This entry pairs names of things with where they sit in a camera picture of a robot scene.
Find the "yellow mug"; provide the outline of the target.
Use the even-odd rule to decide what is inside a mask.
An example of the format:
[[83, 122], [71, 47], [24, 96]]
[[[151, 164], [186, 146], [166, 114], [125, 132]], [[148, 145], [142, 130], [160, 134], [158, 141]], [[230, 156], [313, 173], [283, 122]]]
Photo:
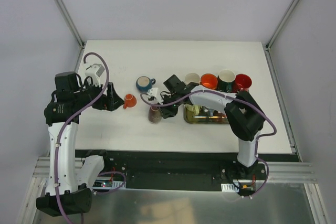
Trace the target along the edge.
[[184, 78], [185, 84], [190, 84], [190, 83], [200, 84], [200, 81], [201, 81], [201, 78], [196, 73], [188, 73]]

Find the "red mug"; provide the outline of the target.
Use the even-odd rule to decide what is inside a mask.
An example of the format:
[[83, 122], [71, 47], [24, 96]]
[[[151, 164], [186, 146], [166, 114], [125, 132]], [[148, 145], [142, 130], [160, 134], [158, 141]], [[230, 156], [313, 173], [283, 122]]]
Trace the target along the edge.
[[248, 91], [249, 88], [252, 86], [252, 79], [243, 73], [237, 74], [235, 77], [235, 81], [233, 83], [233, 93], [237, 93], [239, 91]]

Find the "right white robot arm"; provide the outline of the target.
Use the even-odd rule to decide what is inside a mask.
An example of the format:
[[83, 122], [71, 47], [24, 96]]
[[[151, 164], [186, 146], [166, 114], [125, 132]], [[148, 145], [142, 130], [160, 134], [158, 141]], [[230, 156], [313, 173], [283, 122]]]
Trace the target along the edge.
[[176, 116], [182, 104], [199, 105], [226, 115], [232, 132], [238, 137], [236, 173], [242, 179], [250, 178], [258, 164], [256, 140], [265, 121], [254, 98], [247, 91], [225, 93], [193, 82], [185, 84], [176, 75], [163, 84], [169, 91], [159, 108], [164, 119]]

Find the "bright orange mug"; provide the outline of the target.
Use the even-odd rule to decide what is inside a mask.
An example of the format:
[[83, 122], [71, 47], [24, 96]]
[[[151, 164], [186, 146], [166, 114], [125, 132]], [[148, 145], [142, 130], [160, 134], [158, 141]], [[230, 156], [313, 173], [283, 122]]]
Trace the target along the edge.
[[215, 90], [218, 85], [217, 77], [211, 73], [206, 73], [201, 76], [200, 83], [202, 86]]

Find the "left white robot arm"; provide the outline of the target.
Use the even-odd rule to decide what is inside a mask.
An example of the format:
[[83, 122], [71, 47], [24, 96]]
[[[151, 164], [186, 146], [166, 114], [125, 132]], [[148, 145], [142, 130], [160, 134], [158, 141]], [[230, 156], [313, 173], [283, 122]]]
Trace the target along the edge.
[[57, 217], [84, 214], [92, 204], [96, 177], [113, 170], [105, 150], [86, 153], [82, 168], [75, 170], [75, 141], [81, 112], [89, 107], [115, 111], [123, 106], [112, 82], [100, 84], [92, 74], [85, 79], [75, 72], [55, 76], [55, 91], [44, 109], [50, 138], [49, 178], [45, 195], [37, 198], [38, 210]]

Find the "brown striped mug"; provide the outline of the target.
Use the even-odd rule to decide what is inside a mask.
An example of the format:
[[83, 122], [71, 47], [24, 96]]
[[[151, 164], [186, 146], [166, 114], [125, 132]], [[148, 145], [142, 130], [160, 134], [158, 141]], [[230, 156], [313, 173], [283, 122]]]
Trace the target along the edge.
[[162, 118], [162, 113], [158, 107], [150, 106], [149, 112], [148, 112], [148, 120], [153, 123], [157, 124], [160, 123]]

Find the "pale yellow-green mug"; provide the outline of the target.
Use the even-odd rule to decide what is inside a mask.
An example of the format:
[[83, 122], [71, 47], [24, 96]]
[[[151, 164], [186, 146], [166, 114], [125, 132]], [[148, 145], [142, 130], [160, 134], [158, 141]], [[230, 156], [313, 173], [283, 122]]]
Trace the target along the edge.
[[200, 110], [201, 110], [201, 108], [202, 108], [202, 107], [199, 106], [199, 105], [189, 105], [189, 104], [186, 104], [185, 107], [186, 107], [186, 109], [187, 109], [188, 111], [191, 111], [192, 113], [194, 113], [194, 114], [196, 114], [196, 115], [199, 114], [199, 112], [200, 112]]

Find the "dark green mug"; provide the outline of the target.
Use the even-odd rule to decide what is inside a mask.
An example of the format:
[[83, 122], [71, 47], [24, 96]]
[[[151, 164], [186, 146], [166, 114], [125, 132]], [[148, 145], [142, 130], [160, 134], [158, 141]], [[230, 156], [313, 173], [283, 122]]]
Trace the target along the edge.
[[224, 69], [220, 71], [217, 76], [217, 89], [222, 92], [231, 93], [235, 78], [236, 76], [231, 70]]

